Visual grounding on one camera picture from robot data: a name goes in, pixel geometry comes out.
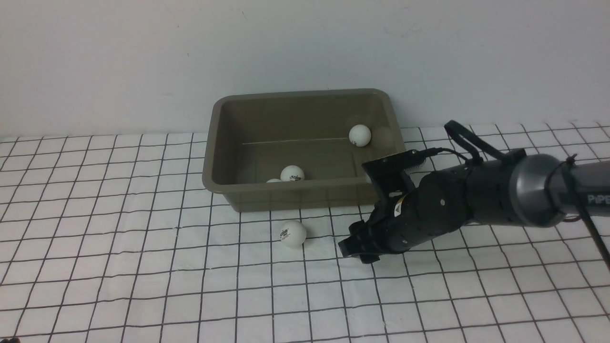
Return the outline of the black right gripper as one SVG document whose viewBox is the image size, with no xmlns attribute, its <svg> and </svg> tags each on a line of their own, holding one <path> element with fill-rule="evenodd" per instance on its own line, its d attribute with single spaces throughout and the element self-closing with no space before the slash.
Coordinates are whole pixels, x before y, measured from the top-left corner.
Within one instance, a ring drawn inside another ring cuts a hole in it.
<svg viewBox="0 0 610 343">
<path fill-rule="evenodd" d="M 349 236 L 338 243 L 342 256 L 374 263 L 460 229 L 473 219 L 466 200 L 469 173 L 458 167 L 434 171 L 411 192 L 377 202 L 367 220 L 349 226 Z"/>
</svg>

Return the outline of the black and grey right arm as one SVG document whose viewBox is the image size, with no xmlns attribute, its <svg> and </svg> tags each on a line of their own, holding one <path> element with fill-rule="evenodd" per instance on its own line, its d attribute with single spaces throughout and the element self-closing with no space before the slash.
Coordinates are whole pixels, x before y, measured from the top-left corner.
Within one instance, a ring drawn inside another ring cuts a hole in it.
<svg viewBox="0 0 610 343">
<path fill-rule="evenodd" d="M 368 220 L 349 226 L 338 243 L 342 256 L 374 263 L 469 223 L 548 228 L 570 215 L 609 216 L 608 161 L 576 165 L 520 149 L 432 171 L 414 185 L 408 172 L 440 152 L 409 150 L 363 164 L 379 202 Z"/>
</svg>

